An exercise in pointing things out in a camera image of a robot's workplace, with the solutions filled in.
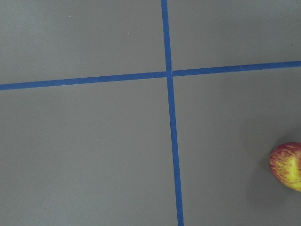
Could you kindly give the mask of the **red yellow apple left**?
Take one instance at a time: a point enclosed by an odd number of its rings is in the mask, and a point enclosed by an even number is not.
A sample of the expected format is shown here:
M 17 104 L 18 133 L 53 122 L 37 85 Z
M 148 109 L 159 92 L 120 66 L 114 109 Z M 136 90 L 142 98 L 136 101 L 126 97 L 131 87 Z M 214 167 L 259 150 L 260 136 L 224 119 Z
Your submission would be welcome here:
M 301 191 L 301 143 L 288 142 L 277 146 L 269 156 L 273 176 L 286 187 Z

